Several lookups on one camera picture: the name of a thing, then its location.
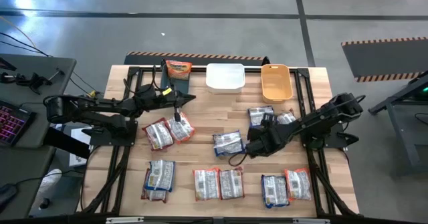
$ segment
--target white paper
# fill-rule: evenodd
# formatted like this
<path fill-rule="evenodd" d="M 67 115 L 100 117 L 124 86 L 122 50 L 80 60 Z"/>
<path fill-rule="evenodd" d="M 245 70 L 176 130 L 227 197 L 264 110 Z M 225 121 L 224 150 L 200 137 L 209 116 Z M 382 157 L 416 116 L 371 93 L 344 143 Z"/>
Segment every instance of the white paper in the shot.
<path fill-rule="evenodd" d="M 72 138 L 75 138 L 76 140 L 79 140 L 87 144 L 88 148 L 92 150 L 92 146 L 89 145 L 89 142 L 91 141 L 91 136 L 88 136 L 87 134 L 83 133 L 82 132 L 83 129 L 91 129 L 91 127 L 73 129 L 71 136 Z M 70 153 L 70 161 L 68 164 L 70 167 L 81 166 L 84 164 L 86 164 L 86 159 Z"/>

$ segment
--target black mat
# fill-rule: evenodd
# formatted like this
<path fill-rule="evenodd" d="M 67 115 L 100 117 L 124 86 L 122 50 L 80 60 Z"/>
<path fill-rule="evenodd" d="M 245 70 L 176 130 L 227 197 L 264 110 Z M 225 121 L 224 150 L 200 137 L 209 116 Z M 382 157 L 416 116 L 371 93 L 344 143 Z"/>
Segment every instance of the black mat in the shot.
<path fill-rule="evenodd" d="M 428 39 L 408 37 L 342 43 L 357 82 L 412 79 L 428 70 Z"/>
<path fill-rule="evenodd" d="M 261 66 L 264 57 L 248 57 L 234 55 L 197 54 L 197 53 L 156 53 L 132 51 L 126 55 L 125 65 L 159 65 L 162 59 L 191 62 L 193 65 L 206 66 L 211 63 L 243 64 L 245 66 Z"/>

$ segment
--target hazard stripe tape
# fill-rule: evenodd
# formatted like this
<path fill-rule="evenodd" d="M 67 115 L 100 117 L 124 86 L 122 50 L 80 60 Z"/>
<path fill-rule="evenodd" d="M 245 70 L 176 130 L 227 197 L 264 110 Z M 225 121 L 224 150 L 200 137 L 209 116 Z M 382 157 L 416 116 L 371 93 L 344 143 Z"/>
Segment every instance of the hazard stripe tape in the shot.
<path fill-rule="evenodd" d="M 249 56 L 235 56 L 235 55 L 215 55 L 215 54 L 195 54 L 195 53 L 163 53 L 163 52 L 140 52 L 140 51 L 130 51 L 126 55 L 186 57 L 186 58 L 217 58 L 217 59 L 227 59 L 227 60 L 263 60 L 263 58 L 264 58 L 264 57 L 249 57 Z"/>
<path fill-rule="evenodd" d="M 361 41 L 346 41 L 342 42 L 342 46 L 352 45 L 352 44 L 364 44 L 364 43 L 390 43 L 390 42 L 398 42 L 398 41 L 420 41 L 420 40 L 428 40 L 426 37 L 402 37 L 395 39 L 374 39 L 374 40 L 361 40 Z"/>
<path fill-rule="evenodd" d="M 388 81 L 388 80 L 412 80 L 421 74 L 423 74 L 423 72 L 404 73 L 404 74 L 382 74 L 377 76 L 360 76 L 360 77 L 355 77 L 355 81 L 361 83 L 361 82 L 377 82 L 377 81 Z"/>

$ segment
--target computer mouse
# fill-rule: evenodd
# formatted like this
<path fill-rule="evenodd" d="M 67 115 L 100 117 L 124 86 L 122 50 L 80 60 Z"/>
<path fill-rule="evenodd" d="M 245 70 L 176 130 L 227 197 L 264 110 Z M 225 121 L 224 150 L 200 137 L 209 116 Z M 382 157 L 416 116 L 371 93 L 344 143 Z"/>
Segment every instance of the computer mouse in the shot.
<path fill-rule="evenodd" d="M 0 213 L 6 208 L 7 204 L 16 196 L 18 189 L 14 184 L 6 184 L 0 187 Z"/>

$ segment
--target chip bag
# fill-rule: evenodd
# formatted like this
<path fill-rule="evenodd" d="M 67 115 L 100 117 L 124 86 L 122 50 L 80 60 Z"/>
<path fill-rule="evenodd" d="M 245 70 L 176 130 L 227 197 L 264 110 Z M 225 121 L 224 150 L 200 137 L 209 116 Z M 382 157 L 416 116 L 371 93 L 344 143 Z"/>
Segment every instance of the chip bag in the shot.
<path fill-rule="evenodd" d="M 261 176 L 263 202 L 269 209 L 289 205 L 287 199 L 286 178 L 277 176 Z"/>
<path fill-rule="evenodd" d="M 147 178 L 150 174 L 150 169 L 147 168 L 146 177 L 144 178 L 144 183 L 147 182 Z M 167 202 L 167 191 L 151 191 L 146 190 L 144 185 L 142 187 L 141 199 L 148 199 L 149 201 L 162 201 L 163 203 Z"/>
<path fill-rule="evenodd" d="M 284 170 L 288 184 L 288 199 L 310 200 L 310 182 L 309 170 L 307 168 L 297 169 L 295 171 Z"/>
<path fill-rule="evenodd" d="M 174 144 L 174 140 L 165 126 L 165 118 L 157 120 L 155 123 L 142 129 L 146 132 L 148 141 L 152 146 L 152 150 L 162 150 Z"/>
<path fill-rule="evenodd" d="M 180 112 L 180 117 L 181 121 L 179 122 L 175 121 L 175 118 L 166 121 L 167 127 L 177 144 L 190 139 L 195 133 L 195 128 L 190 125 L 189 120 L 183 112 Z"/>
<path fill-rule="evenodd" d="M 243 192 L 243 171 L 238 167 L 234 170 L 220 171 L 221 199 L 245 197 Z"/>
<path fill-rule="evenodd" d="M 245 153 L 241 133 L 213 134 L 215 156 Z"/>
<path fill-rule="evenodd" d="M 285 112 L 277 116 L 278 123 L 289 124 L 296 120 L 296 117 L 291 112 Z"/>
<path fill-rule="evenodd" d="M 192 63 L 167 60 L 168 76 L 178 80 L 189 80 Z"/>
<path fill-rule="evenodd" d="M 152 160 L 144 188 L 151 191 L 173 191 L 175 161 Z"/>
<path fill-rule="evenodd" d="M 218 199 L 220 196 L 219 169 L 194 170 L 196 201 Z"/>
<path fill-rule="evenodd" d="M 259 126 L 261 124 L 261 120 L 263 120 L 263 115 L 265 113 L 273 114 L 274 108 L 272 106 L 264 106 L 258 108 L 249 108 L 248 115 L 250 119 L 250 127 Z"/>

